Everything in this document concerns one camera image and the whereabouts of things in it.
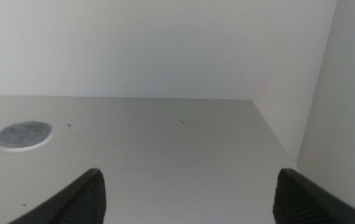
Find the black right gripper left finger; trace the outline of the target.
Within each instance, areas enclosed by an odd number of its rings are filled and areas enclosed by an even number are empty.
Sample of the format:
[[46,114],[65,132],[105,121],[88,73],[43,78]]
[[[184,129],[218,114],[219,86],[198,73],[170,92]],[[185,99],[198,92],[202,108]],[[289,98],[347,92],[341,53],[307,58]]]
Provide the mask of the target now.
[[12,224],[103,224],[106,188],[99,169],[89,169],[71,184],[13,220]]

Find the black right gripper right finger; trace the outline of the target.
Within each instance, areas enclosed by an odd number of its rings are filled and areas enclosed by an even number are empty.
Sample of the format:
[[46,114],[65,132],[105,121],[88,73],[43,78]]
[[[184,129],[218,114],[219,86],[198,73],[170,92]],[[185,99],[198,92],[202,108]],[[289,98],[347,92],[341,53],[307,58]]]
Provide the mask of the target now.
[[273,204],[276,224],[355,224],[355,208],[294,169],[281,169]]

